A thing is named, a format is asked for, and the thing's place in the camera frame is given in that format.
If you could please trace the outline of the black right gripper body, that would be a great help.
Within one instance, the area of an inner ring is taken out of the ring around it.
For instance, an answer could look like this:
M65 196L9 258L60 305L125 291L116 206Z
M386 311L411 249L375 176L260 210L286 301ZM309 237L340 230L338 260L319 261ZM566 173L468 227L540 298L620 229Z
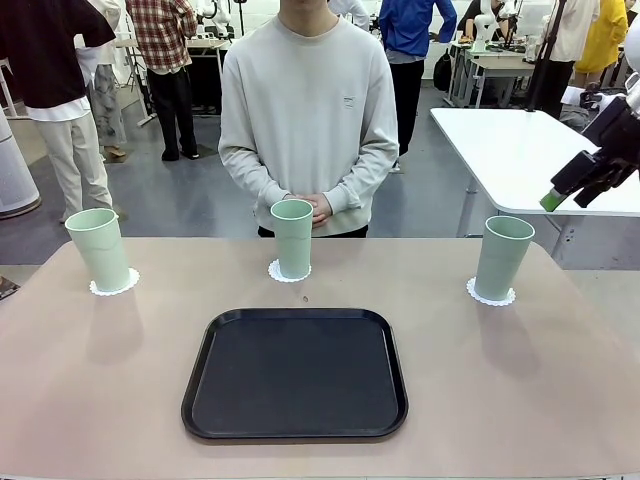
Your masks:
M639 164L639 116L625 97L614 97L582 135L598 147L599 163Z

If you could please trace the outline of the person's left hand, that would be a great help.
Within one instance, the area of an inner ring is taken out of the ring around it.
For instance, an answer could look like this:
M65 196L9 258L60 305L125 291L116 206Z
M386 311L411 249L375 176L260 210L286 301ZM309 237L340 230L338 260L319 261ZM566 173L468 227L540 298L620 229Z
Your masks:
M333 211L325 195L312 194L303 196L302 199L309 202L313 207L312 227L319 228L326 224L332 216Z

